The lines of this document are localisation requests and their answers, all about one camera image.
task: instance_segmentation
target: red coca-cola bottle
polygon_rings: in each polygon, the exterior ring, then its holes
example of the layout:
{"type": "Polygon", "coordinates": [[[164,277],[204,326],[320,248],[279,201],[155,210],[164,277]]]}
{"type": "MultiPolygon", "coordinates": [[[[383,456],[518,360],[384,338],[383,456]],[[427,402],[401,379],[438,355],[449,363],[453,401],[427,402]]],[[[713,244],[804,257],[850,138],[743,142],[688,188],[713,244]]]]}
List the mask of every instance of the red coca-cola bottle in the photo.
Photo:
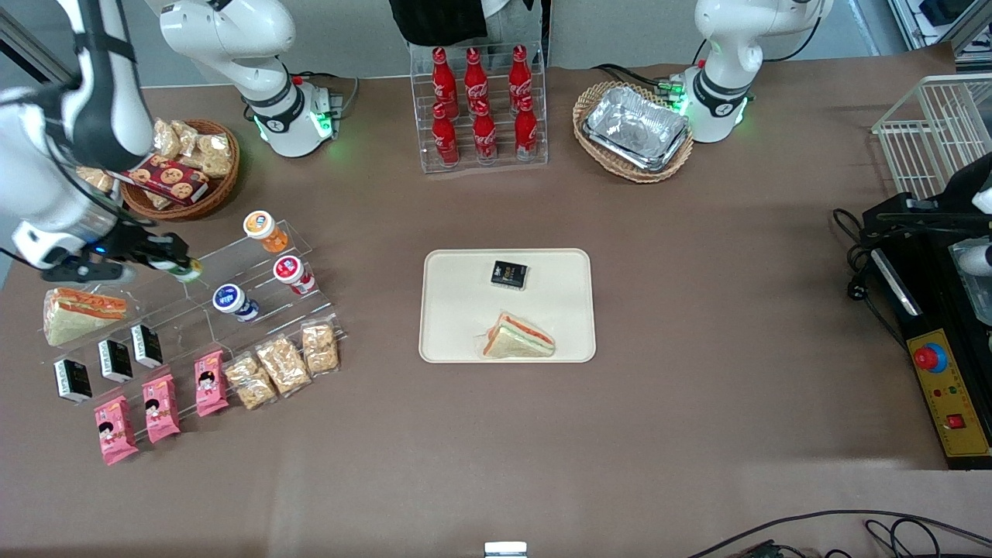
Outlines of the red coca-cola bottle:
{"type": "Polygon", "coordinates": [[[444,49],[434,49],[434,96],[444,103],[444,112],[451,120],[458,118],[458,92],[454,85],[454,73],[447,65],[447,54],[444,49]]]}
{"type": "Polygon", "coordinates": [[[527,64],[527,48],[513,48],[513,67],[510,68],[510,114],[517,115],[520,99],[531,94],[531,65],[527,64]]]}
{"type": "Polygon", "coordinates": [[[475,105],[478,112],[472,132],[475,135],[475,155],[479,165],[492,165],[496,162],[496,123],[489,116],[489,101],[479,100],[475,105]]]}
{"type": "Polygon", "coordinates": [[[468,61],[468,70],[465,71],[465,96],[468,97],[468,112],[473,118],[478,115],[479,103],[485,102],[486,108],[489,105],[489,78],[486,77],[485,70],[482,69],[482,55],[475,47],[470,47],[465,53],[468,61]]]}
{"type": "Polygon", "coordinates": [[[458,142],[454,137],[454,125],[447,119],[444,103],[434,104],[434,145],[440,155],[440,164],[446,169],[458,164],[458,142]]]}
{"type": "Polygon", "coordinates": [[[538,119],[530,95],[520,98],[520,112],[513,127],[517,132],[517,159],[525,163],[533,161],[538,155],[538,119]]]}

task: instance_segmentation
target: control panel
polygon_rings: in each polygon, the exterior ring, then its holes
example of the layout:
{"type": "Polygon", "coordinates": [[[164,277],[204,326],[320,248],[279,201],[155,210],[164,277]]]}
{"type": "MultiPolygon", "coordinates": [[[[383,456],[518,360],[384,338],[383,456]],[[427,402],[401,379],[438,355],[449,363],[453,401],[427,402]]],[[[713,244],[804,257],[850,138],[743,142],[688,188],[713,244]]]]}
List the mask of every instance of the control panel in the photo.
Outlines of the control panel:
{"type": "Polygon", "coordinates": [[[930,408],[943,452],[948,457],[990,455],[971,397],[950,352],[943,329],[906,341],[930,408]]]}

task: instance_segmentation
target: red emergency stop button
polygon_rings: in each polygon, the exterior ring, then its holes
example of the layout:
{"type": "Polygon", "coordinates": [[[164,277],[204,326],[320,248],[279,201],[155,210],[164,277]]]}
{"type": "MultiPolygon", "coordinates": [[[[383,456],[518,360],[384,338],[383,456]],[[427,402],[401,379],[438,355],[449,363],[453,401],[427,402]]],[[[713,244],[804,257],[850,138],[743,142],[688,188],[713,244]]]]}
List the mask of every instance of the red emergency stop button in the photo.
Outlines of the red emergency stop button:
{"type": "Polygon", "coordinates": [[[947,428],[951,430],[964,428],[964,417],[961,415],[947,415],[947,428]]]}
{"type": "Polygon", "coordinates": [[[927,343],[913,352],[913,362],[920,368],[939,374],[947,369],[947,353],[936,343],[927,343]]]}

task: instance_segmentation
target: sandwich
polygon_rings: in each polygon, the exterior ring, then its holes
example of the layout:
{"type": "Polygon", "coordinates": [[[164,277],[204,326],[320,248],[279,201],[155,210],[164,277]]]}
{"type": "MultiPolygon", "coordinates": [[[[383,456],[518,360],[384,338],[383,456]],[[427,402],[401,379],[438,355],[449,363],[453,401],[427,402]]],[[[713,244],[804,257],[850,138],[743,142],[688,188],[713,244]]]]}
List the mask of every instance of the sandwich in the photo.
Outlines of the sandwich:
{"type": "Polygon", "coordinates": [[[487,358],[534,358],[555,354],[555,340],[551,336],[506,312],[499,315],[488,338],[489,342],[482,350],[487,358]]]}
{"type": "Polygon", "coordinates": [[[126,314],[124,299],[52,289],[45,295],[45,339],[57,347],[123,320],[126,314]]]}

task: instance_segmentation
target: small black package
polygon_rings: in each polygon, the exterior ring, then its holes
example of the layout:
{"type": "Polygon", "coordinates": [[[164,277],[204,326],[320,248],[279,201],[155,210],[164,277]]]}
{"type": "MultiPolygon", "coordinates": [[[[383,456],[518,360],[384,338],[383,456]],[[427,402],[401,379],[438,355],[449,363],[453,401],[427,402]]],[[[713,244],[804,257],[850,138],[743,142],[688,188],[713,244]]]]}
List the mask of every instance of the small black package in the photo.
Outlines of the small black package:
{"type": "Polygon", "coordinates": [[[138,324],[131,328],[131,341],[134,343],[134,359],[154,368],[162,365],[162,346],[159,336],[147,326],[138,324]]]}
{"type": "Polygon", "coordinates": [[[103,340],[100,348],[100,373],[103,377],[124,383],[134,378],[131,370],[131,355],[127,347],[111,340],[103,340]]]}
{"type": "Polygon", "coordinates": [[[492,281],[493,285],[499,287],[523,291],[524,283],[527,280],[527,266],[520,263],[497,260],[496,265],[493,266],[492,277],[489,280],[492,281]]]}
{"type": "Polygon", "coordinates": [[[93,396],[89,387],[86,366],[65,358],[56,362],[56,381],[59,383],[59,397],[81,403],[93,396]]]}

